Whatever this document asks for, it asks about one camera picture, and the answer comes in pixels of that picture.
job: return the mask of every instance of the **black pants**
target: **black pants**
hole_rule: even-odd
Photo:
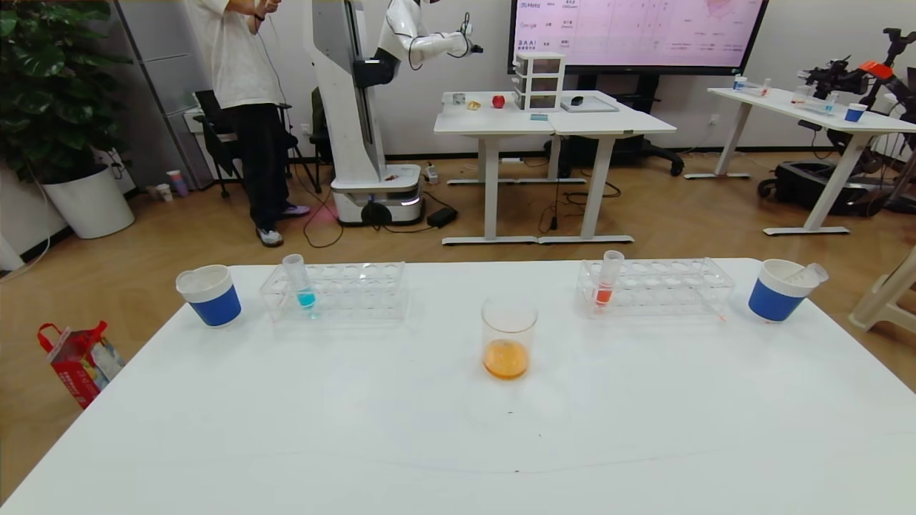
[[[238,137],[251,219],[262,229],[273,229],[289,197],[289,133],[273,104],[238,105],[223,112]]]

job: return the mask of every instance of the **blue cup on desk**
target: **blue cup on desk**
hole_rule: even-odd
[[[175,279],[175,289],[211,327],[226,325],[242,312],[232,275],[223,265],[181,272]]]
[[[858,122],[862,119],[862,114],[868,109],[868,106],[865,104],[850,104],[846,108],[846,121],[847,122]]]
[[[825,271],[808,273],[809,268],[785,259],[764,261],[747,302],[750,311],[771,322],[785,321],[826,280]]]

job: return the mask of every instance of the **display screen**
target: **display screen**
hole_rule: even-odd
[[[517,0],[515,51],[567,66],[741,67],[766,0]]]

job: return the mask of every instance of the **white robot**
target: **white robot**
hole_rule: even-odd
[[[470,40],[467,14],[457,31],[430,33],[420,19],[420,1],[438,0],[390,0],[371,57],[360,0],[305,5],[305,49],[322,94],[337,175],[331,189],[344,225],[409,225],[423,216],[420,167],[385,162],[372,86],[391,82],[402,61],[418,70],[443,53],[461,58],[483,52]]]

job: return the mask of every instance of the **blue liquid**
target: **blue liquid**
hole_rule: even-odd
[[[311,291],[311,288],[299,290],[296,293],[296,299],[299,300],[299,305],[303,308],[310,308],[315,305],[315,294]]]

